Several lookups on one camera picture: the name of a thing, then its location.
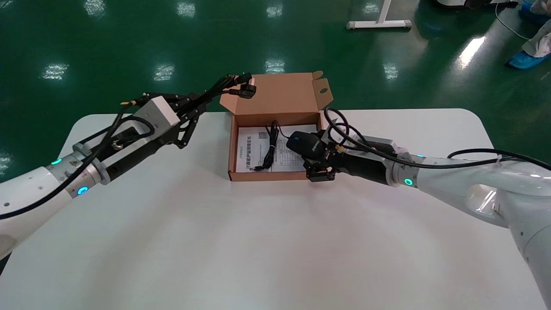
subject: person's leg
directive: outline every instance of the person's leg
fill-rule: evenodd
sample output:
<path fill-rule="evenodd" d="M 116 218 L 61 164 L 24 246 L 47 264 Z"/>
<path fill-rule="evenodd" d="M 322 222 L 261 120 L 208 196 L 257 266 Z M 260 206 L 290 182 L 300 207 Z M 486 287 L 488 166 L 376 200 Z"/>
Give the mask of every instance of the person's leg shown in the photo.
<path fill-rule="evenodd" d="M 543 26 L 543 24 L 551 19 L 551 17 L 547 16 L 545 11 L 542 9 L 542 4 L 540 2 L 542 2 L 542 0 L 534 2 L 534 4 L 536 5 L 535 7 L 530 2 L 524 2 L 521 6 L 520 12 L 530 21 L 534 22 L 537 25 Z"/>
<path fill-rule="evenodd" d="M 546 20 L 538 33 L 522 45 L 522 51 L 515 54 L 509 65 L 519 69 L 527 69 L 541 63 L 551 54 L 551 0 L 536 0 L 533 4 L 525 2 L 521 12 L 535 23 Z"/>

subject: white table leg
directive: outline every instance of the white table leg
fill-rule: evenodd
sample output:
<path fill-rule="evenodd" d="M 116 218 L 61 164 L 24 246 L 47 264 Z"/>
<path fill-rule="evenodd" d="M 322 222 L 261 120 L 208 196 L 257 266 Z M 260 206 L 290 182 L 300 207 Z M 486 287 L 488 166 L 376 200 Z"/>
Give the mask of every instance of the white table leg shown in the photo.
<path fill-rule="evenodd" d="M 411 28 L 411 20 L 385 20 L 391 0 L 385 0 L 382 4 L 381 13 L 377 21 L 370 20 L 364 22 L 348 22 L 347 29 L 356 28 Z"/>

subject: box lid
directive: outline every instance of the box lid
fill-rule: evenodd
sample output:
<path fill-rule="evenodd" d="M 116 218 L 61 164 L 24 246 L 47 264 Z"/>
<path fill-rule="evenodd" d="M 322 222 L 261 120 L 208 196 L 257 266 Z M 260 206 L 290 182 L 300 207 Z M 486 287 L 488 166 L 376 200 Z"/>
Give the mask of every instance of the box lid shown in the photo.
<path fill-rule="evenodd" d="M 322 71 L 311 73 L 254 74 L 256 94 L 251 99 L 224 94 L 220 105 L 235 115 L 316 113 L 333 101 Z"/>

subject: glowing blue ring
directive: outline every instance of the glowing blue ring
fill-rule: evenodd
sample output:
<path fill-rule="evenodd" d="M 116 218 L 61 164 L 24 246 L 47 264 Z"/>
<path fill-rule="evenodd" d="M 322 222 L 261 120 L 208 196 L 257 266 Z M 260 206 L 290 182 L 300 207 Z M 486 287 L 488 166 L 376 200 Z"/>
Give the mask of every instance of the glowing blue ring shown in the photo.
<path fill-rule="evenodd" d="M 88 191 L 88 186 L 82 186 L 81 188 L 78 189 L 77 194 L 82 195 L 87 191 Z"/>

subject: white cable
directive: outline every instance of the white cable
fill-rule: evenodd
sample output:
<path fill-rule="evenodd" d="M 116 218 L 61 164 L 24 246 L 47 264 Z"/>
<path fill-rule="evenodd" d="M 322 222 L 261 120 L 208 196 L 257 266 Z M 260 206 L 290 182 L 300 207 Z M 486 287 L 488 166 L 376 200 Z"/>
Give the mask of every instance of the white cable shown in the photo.
<path fill-rule="evenodd" d="M 523 38 L 523 39 L 525 39 L 525 40 L 530 40 L 529 38 L 527 38 L 527 37 L 525 37 L 525 36 L 522 36 L 522 35 L 518 34 L 516 31 L 512 30 L 511 27 L 505 25 L 505 23 L 504 23 L 504 22 L 499 18 L 499 16 L 498 16 L 498 3 L 495 5 L 495 16 L 497 17 L 497 19 L 499 20 L 499 22 L 500 22 L 503 26 L 505 26 L 505 28 L 511 30 L 511 32 L 513 32 L 514 34 L 516 34 L 516 35 L 519 36 L 520 38 Z"/>

